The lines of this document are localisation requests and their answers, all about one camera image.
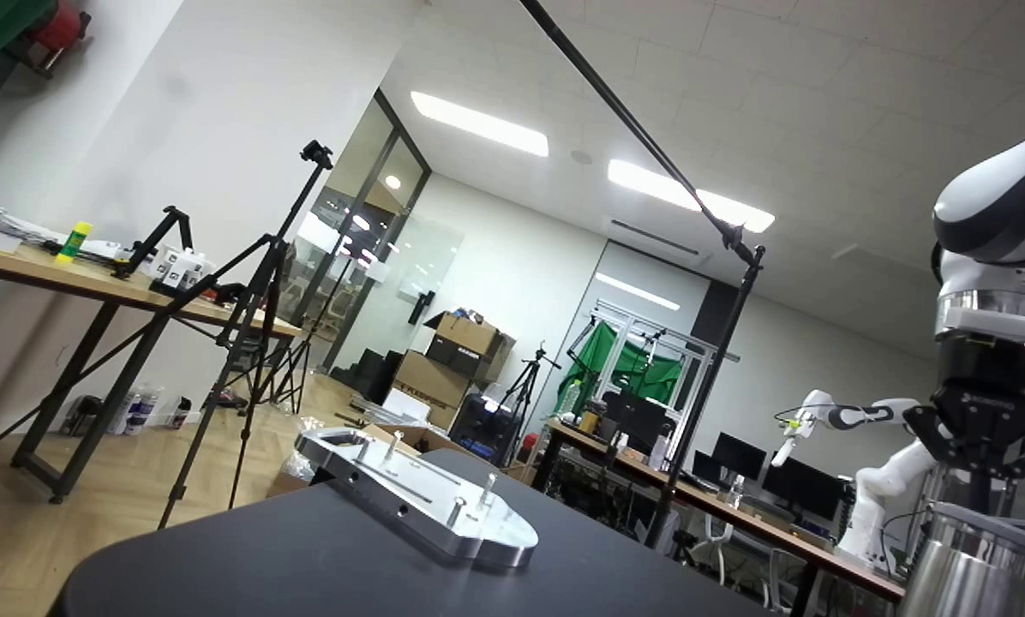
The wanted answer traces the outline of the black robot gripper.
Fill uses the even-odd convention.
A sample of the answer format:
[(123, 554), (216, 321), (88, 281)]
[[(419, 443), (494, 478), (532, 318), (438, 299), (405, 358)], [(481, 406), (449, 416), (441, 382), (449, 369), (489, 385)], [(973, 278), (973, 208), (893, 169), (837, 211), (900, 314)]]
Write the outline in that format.
[(1025, 481), (1025, 343), (943, 337), (938, 389), (906, 421), (950, 472), (947, 502), (1007, 511)]

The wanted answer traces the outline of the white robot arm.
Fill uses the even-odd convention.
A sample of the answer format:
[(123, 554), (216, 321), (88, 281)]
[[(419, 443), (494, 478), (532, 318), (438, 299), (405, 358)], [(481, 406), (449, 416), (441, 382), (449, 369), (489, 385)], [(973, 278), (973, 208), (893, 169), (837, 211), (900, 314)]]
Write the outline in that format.
[(935, 195), (933, 234), (938, 392), (907, 424), (953, 505), (1005, 515), (1025, 481), (1025, 136)]

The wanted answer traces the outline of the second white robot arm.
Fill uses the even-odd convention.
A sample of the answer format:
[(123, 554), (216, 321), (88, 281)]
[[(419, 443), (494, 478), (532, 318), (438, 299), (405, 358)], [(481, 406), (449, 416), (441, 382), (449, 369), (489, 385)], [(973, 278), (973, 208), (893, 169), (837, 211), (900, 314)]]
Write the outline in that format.
[(884, 458), (851, 458), (851, 506), (837, 550), (854, 562), (882, 558), (882, 530), (892, 506), (924, 472), (953, 481), (950, 496), (991, 515), (1002, 496), (1025, 481), (1025, 346), (953, 337), (938, 343), (938, 382), (930, 398), (837, 400), (813, 389), (781, 424), (770, 467), (783, 469), (813, 427), (867, 433), (893, 424), (906, 443)]

